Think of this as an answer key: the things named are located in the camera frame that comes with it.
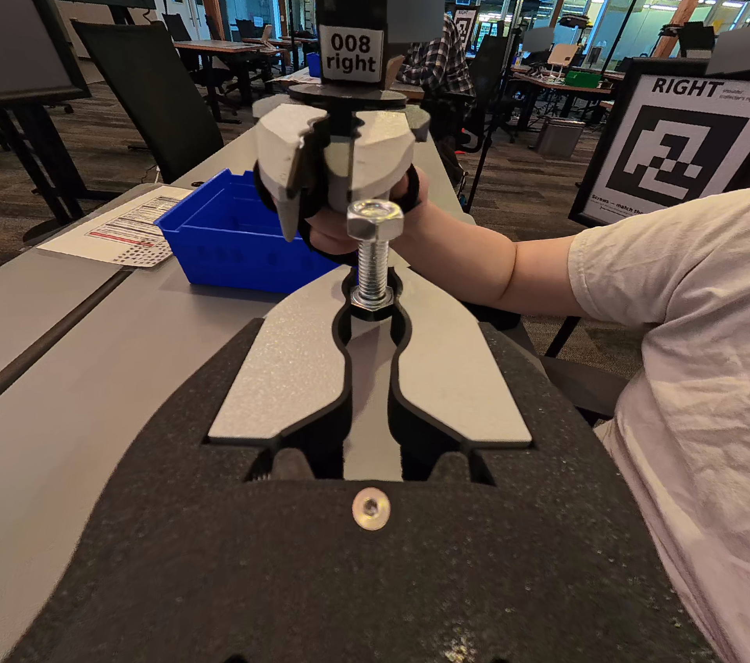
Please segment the RIGHT marker sign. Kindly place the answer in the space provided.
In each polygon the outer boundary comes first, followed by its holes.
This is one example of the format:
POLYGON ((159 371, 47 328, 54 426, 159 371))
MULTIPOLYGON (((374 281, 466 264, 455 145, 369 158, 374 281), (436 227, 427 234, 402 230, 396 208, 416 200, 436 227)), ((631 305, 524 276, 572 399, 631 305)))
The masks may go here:
POLYGON ((709 59, 634 59, 568 219, 600 227, 748 189, 749 72, 709 59))

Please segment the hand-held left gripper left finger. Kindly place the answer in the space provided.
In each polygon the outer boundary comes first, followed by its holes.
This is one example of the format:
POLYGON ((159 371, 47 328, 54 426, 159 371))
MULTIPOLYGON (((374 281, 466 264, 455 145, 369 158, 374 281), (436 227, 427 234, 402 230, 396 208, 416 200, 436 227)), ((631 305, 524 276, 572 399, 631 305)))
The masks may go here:
POLYGON ((212 443, 277 445, 351 391, 349 269, 334 269, 276 304, 208 432, 212 443))

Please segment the large silver hex nut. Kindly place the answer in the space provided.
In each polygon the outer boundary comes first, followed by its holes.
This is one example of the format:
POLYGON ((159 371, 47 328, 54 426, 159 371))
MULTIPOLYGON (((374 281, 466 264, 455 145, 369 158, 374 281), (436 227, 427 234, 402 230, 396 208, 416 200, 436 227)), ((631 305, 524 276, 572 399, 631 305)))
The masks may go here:
POLYGON ((391 315, 393 301, 393 290, 388 286, 384 295, 379 298, 365 296, 361 293, 360 286, 356 286, 350 296, 351 312, 362 320, 380 321, 391 315))

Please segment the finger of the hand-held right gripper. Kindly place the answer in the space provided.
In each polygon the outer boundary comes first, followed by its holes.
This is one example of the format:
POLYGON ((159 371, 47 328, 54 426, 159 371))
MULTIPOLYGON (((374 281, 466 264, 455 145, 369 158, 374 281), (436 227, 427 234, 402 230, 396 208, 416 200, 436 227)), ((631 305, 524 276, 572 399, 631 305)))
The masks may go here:
POLYGON ((353 134, 353 201, 386 199, 412 165, 415 136, 402 112, 361 111, 353 134))
POLYGON ((293 242, 304 212, 325 199, 329 115, 310 105, 278 105, 258 120, 256 141, 258 178, 275 205, 285 241, 293 242))

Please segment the black easel board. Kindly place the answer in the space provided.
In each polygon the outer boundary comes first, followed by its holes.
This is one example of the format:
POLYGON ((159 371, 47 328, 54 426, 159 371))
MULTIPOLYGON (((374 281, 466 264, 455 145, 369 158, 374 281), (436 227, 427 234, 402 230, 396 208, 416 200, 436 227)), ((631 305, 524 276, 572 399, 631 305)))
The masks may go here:
POLYGON ((83 218, 80 201, 111 202, 118 192, 88 189, 47 107, 91 94, 50 0, 1 0, 2 147, 14 152, 52 212, 24 235, 41 241, 83 218))

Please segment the grey metal box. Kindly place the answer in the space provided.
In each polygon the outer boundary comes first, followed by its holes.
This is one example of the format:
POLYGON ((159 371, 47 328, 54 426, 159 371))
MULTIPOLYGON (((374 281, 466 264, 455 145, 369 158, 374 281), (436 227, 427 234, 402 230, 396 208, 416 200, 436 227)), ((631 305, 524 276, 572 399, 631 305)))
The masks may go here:
POLYGON ((558 160, 571 158, 586 124, 570 118, 547 117, 542 122, 535 152, 542 157, 558 160))

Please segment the black tripod stand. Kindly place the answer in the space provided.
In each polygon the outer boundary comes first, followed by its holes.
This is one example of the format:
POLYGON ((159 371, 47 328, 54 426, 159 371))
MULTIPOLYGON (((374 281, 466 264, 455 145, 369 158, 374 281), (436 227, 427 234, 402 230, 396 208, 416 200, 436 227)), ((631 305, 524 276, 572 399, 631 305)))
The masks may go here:
POLYGON ((506 95, 510 80, 511 65, 520 44, 520 28, 511 28, 506 38, 487 36, 480 46, 470 68, 475 85, 475 110, 467 130, 477 137, 477 147, 472 152, 481 152, 479 163, 464 213, 472 209, 475 194, 482 176, 484 164, 493 143, 493 135, 502 130, 515 143, 518 137, 516 126, 509 120, 515 106, 512 96, 506 95))

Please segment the blue plastic bin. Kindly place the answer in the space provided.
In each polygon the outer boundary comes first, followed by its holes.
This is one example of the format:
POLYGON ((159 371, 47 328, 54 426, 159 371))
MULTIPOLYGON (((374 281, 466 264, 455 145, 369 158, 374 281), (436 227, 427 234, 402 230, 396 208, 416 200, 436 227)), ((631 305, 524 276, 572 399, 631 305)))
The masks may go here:
POLYGON ((300 236, 285 241, 251 172, 222 170, 155 225, 193 284, 288 294, 338 267, 300 236))

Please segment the person's right forearm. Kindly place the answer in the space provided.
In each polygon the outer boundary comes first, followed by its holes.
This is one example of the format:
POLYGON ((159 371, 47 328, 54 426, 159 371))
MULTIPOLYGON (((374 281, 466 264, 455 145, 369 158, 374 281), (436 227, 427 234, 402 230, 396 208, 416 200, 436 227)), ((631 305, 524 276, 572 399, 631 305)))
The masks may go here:
POLYGON ((420 205, 416 270, 464 302, 525 316, 591 318, 577 301, 568 269, 575 237, 512 242, 456 220, 431 202, 420 205))

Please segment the printed paper sheet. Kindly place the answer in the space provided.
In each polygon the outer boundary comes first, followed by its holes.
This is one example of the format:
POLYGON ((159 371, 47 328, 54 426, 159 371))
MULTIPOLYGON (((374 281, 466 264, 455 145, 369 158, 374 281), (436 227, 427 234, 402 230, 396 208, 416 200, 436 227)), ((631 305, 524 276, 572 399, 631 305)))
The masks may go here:
POLYGON ((45 241, 39 248, 124 267, 157 267, 173 252, 156 222, 189 195, 186 189, 160 186, 45 241))

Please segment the person's right hand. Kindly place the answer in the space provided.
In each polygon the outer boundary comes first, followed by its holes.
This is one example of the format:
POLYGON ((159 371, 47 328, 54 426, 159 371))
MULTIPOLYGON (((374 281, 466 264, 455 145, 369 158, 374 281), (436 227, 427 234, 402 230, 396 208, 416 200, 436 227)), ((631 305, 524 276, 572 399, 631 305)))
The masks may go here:
MULTIPOLYGON (((397 203, 414 199, 414 207, 405 214, 401 241, 416 234, 417 226, 429 210, 429 179, 417 166, 410 166, 407 174, 399 180, 391 193, 397 203)), ((313 216, 305 219, 309 245, 321 254, 341 264, 356 264, 359 242, 350 237, 347 231, 346 215, 329 207, 321 208, 313 216)))

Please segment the large silver hex bolt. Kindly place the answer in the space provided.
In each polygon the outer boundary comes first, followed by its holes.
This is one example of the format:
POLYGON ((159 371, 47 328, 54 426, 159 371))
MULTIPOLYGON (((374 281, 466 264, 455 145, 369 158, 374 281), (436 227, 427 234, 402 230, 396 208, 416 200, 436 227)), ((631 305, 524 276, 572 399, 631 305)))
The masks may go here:
POLYGON ((404 213, 389 199, 363 199, 349 205, 346 227, 359 242, 358 284, 367 297, 382 297, 388 285, 390 243, 404 231, 404 213))

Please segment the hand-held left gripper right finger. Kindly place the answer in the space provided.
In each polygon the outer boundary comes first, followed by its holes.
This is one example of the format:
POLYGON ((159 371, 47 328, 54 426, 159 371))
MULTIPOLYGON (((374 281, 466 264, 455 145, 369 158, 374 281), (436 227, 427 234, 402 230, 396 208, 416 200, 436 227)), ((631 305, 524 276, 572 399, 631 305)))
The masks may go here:
POLYGON ((532 436, 464 305, 408 267, 392 270, 394 415, 405 413, 465 452, 525 449, 532 436))

